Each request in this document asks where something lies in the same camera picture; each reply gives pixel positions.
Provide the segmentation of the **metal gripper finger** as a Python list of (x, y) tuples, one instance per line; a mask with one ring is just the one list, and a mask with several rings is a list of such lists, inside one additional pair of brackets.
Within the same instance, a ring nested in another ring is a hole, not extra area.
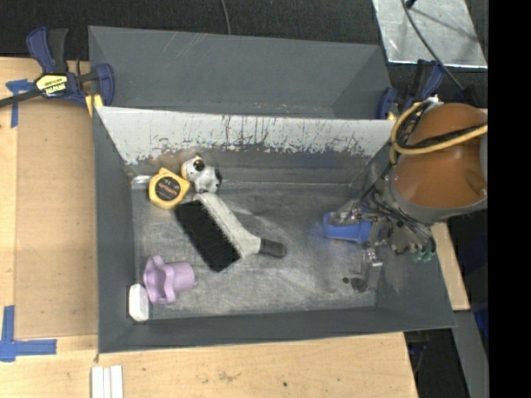
[(383, 261), (374, 248), (367, 248), (363, 253), (363, 257), (366, 274), (366, 290), (375, 290), (378, 287)]
[(373, 213), (354, 209), (349, 211), (333, 211), (329, 214), (330, 223), (333, 225), (357, 225), (372, 223)]

